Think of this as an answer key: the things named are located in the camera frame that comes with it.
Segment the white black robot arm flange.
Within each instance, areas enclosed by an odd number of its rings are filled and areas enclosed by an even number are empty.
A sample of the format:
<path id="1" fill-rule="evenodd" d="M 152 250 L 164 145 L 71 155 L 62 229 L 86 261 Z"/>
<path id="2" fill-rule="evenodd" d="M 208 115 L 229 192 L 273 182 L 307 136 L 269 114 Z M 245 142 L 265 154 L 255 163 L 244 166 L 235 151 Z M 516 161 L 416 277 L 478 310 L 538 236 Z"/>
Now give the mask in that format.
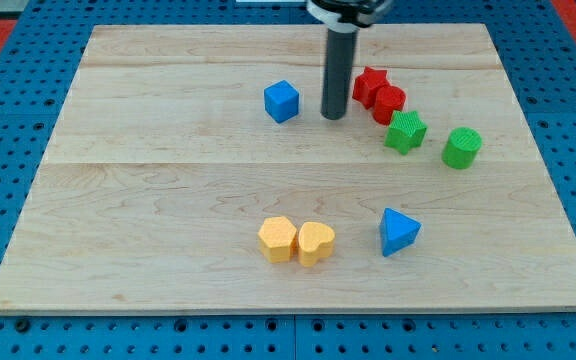
<path id="1" fill-rule="evenodd" d="M 310 15 L 337 33 L 352 33 L 383 19 L 394 0 L 307 0 Z"/>

